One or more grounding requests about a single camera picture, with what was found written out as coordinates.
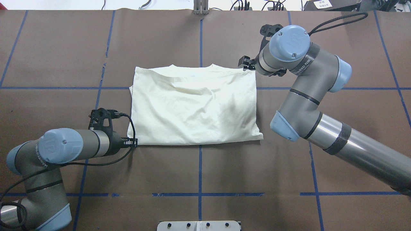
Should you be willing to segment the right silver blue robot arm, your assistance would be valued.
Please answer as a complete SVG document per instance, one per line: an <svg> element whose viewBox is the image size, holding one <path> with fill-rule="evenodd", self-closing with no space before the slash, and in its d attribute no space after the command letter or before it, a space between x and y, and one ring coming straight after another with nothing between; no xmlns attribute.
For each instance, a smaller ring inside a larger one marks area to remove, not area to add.
<svg viewBox="0 0 411 231"><path fill-rule="evenodd" d="M410 157L318 110L326 93L335 93L348 83L350 64L312 42L311 32L301 26L266 24L260 34L263 40L257 56L241 57L238 67L264 76L283 76L289 71L297 77L276 110L271 130L289 141L308 140L410 196Z"/></svg>

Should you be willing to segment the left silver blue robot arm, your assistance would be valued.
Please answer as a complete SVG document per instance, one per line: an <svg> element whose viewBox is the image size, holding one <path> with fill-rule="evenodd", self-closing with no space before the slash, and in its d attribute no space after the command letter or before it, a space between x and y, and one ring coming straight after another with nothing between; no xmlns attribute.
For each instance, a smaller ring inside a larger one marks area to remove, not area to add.
<svg viewBox="0 0 411 231"><path fill-rule="evenodd" d="M72 220L60 168L137 146L136 137L101 130L59 128L13 148L8 168L22 176L25 197L1 202L2 231L58 231Z"/></svg>

